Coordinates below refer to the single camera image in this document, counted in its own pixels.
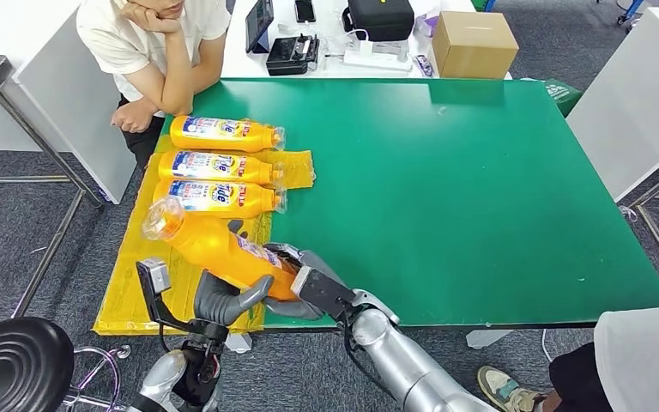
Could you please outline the person's right hand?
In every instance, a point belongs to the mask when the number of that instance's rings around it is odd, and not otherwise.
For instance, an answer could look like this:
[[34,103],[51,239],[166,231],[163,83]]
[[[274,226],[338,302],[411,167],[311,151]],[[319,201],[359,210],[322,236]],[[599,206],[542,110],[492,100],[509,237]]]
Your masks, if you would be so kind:
[[127,2],[121,8],[120,14],[149,32],[176,33],[181,28],[178,20],[162,19],[155,10],[141,6],[138,3]]

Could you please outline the person's left hand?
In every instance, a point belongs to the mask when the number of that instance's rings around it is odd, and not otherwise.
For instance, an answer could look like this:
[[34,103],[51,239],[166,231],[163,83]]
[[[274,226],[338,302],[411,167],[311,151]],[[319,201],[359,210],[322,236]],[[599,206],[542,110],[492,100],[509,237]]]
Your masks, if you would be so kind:
[[129,133],[145,131],[157,108],[148,100],[136,100],[120,106],[112,115],[110,125]]

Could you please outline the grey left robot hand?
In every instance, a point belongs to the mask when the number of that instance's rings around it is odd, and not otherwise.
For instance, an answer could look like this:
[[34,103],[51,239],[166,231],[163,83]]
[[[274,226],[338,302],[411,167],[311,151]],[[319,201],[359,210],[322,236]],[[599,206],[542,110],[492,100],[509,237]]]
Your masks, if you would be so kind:
[[247,290],[240,292],[208,270],[203,270],[194,297],[194,315],[201,320],[229,326],[269,295],[273,281],[272,275],[264,275]]

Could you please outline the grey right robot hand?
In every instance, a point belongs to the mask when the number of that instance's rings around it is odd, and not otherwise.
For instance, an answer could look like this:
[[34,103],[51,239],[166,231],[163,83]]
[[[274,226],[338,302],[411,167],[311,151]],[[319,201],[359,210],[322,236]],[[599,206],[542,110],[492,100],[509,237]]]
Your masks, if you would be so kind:
[[318,320],[329,316],[335,322],[342,321],[345,305],[354,294],[343,280],[314,251],[300,250],[287,243],[265,245],[291,269],[297,271],[290,284],[290,291],[296,295],[292,300],[278,300],[266,297],[264,305],[275,315]]

